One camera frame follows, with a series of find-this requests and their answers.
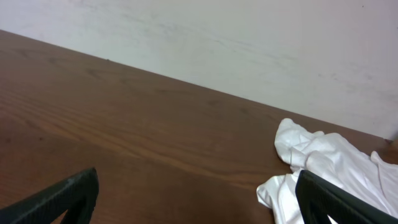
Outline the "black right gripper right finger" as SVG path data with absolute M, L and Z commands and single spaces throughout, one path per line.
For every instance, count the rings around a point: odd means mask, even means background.
M 300 172 L 295 194 L 304 223 L 397 224 L 397 219 L 314 173 Z

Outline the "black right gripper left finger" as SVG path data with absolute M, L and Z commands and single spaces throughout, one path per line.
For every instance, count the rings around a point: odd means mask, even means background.
M 1 209 L 1 223 L 89 224 L 99 194 L 95 168 L 83 170 L 46 189 Z

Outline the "white printed t-shirt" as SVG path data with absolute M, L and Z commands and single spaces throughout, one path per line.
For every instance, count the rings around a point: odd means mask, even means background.
M 397 216 L 397 163 L 376 151 L 367 155 L 338 133 L 308 132 L 285 118 L 274 146 L 291 173 L 271 177 L 257 190 L 259 203 L 272 209 L 276 223 L 303 223 L 295 187 L 302 170 L 309 170 L 351 195 Z

